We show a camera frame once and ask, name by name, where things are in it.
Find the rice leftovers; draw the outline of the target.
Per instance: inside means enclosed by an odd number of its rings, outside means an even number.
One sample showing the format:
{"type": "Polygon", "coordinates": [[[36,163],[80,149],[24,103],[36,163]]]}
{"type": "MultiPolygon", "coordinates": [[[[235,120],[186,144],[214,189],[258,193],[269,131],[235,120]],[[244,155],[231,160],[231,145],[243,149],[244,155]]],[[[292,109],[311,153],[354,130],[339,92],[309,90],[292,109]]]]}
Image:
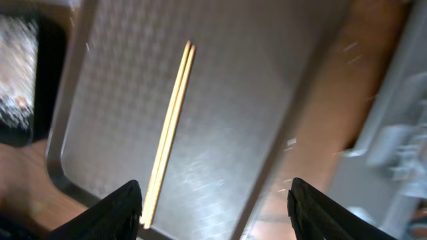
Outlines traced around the rice leftovers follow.
{"type": "Polygon", "coordinates": [[[34,114],[39,26],[34,20],[1,16],[1,121],[28,129],[34,114]]]}

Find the wooden chopstick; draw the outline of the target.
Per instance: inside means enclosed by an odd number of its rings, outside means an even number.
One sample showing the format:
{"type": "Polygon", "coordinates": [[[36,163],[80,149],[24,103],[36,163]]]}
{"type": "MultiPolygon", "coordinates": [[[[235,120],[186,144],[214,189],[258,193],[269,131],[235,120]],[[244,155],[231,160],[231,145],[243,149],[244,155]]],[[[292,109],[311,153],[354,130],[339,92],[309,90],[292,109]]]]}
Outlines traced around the wooden chopstick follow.
{"type": "Polygon", "coordinates": [[[139,224],[143,225],[144,229],[149,229],[150,225],[151,225],[151,223],[149,222],[149,214],[151,212],[151,210],[150,210],[151,209],[151,202],[152,202],[152,199],[153,199],[153,192],[154,192],[154,188],[155,188],[155,182],[156,182],[156,178],[157,178],[157,173],[159,171],[159,166],[160,166],[160,163],[161,163],[161,156],[163,154],[163,150],[164,150],[164,147],[165,147],[165,142],[166,142],[166,139],[167,139],[167,135],[168,135],[168,131],[169,131],[169,126],[170,126],[170,123],[171,123],[171,117],[172,117],[173,110],[174,110],[174,107],[175,107],[175,103],[176,103],[176,100],[177,100],[177,96],[178,96],[178,93],[179,93],[179,88],[180,88],[180,85],[181,85],[183,73],[184,73],[184,70],[185,70],[185,66],[186,66],[186,63],[187,63],[187,58],[188,58],[189,52],[191,50],[191,46],[192,46],[191,41],[188,40],[187,43],[186,43],[186,45],[185,45],[184,51],[183,51],[181,62],[179,64],[179,69],[178,69],[177,76],[176,76],[176,79],[175,79],[175,83],[174,83],[174,86],[173,86],[173,91],[171,93],[171,97],[170,97],[170,100],[169,100],[169,105],[167,107],[166,116],[165,116],[165,119],[164,119],[164,122],[163,122],[163,127],[162,127],[162,130],[161,130],[159,144],[157,146],[157,151],[156,151],[156,155],[155,155],[155,161],[154,161],[153,168],[152,168],[152,171],[151,171],[151,175],[150,175],[150,178],[149,178],[149,184],[148,184],[147,192],[146,192],[146,195],[145,195],[145,200],[143,202],[143,209],[142,209],[141,217],[139,219],[139,224]]]}
{"type": "Polygon", "coordinates": [[[177,128],[177,123],[178,123],[178,120],[179,120],[179,115],[181,113],[181,107],[182,107],[183,100],[184,100],[184,97],[185,97],[185,91],[187,89],[187,82],[188,82],[189,75],[190,75],[190,72],[191,72],[191,66],[192,66],[192,63],[193,63],[193,58],[195,56],[195,49],[196,49],[195,45],[192,44],[191,50],[190,50],[188,58],[187,58],[187,63],[186,63],[185,70],[184,70],[184,73],[183,73],[183,77],[182,77],[181,85],[180,85],[180,88],[179,88],[179,93],[178,93],[178,96],[177,96],[175,107],[174,107],[174,110],[173,110],[173,114],[172,114],[172,117],[171,117],[171,123],[170,123],[170,126],[169,126],[169,131],[168,131],[167,139],[166,139],[166,142],[165,142],[165,147],[164,147],[164,150],[163,150],[163,154],[161,156],[161,163],[160,163],[160,166],[159,166],[159,171],[157,173],[157,178],[156,178],[156,182],[155,182],[155,188],[154,188],[154,192],[153,192],[153,199],[152,199],[152,202],[151,202],[151,209],[150,209],[151,212],[149,214],[149,222],[151,223],[151,225],[152,225],[152,221],[153,221],[153,218],[154,218],[154,215],[155,215],[155,209],[157,207],[157,201],[159,199],[159,194],[160,194],[160,191],[161,191],[161,186],[162,186],[162,183],[163,183],[163,178],[164,178],[165,170],[166,170],[166,167],[167,167],[167,162],[168,162],[168,159],[169,159],[169,154],[170,154],[171,147],[172,147],[172,144],[173,144],[173,140],[174,140],[174,137],[175,137],[175,131],[176,131],[176,128],[177,128]]]}

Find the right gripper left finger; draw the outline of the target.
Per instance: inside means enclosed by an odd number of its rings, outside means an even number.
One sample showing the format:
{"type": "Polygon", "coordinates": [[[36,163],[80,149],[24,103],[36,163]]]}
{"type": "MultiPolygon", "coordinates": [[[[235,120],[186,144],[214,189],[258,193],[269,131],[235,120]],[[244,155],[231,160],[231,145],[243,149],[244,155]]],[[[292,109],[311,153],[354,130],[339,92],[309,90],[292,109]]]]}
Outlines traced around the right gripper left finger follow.
{"type": "Polygon", "coordinates": [[[54,229],[51,240],[136,240],[142,196],[139,183],[128,181],[76,218],[54,229]]]}

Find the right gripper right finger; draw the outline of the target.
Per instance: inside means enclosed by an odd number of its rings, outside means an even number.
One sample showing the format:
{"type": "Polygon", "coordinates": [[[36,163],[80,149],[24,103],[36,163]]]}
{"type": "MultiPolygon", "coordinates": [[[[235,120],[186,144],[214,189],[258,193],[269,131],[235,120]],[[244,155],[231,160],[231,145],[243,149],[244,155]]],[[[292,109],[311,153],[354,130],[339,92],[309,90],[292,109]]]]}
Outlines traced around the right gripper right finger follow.
{"type": "Polygon", "coordinates": [[[395,240],[298,177],[288,191],[288,215],[297,240],[395,240]]]}

